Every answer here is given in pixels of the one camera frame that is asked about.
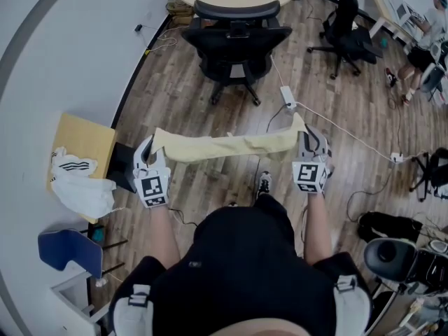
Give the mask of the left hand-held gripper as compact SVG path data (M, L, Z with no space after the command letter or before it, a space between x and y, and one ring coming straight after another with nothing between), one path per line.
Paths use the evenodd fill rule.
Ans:
M134 152L134 184L143 206L147 209L169 202L171 169L166 166L164 148L155 153L155 161L148 164L153 135L144 139Z

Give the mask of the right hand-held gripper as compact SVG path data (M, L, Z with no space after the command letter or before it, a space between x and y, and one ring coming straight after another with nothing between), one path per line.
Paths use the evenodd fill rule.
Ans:
M292 162L293 182L299 190L309 194L323 194L333 175L332 151L326 137L315 127L306 124L307 132L298 134L297 157L310 161Z

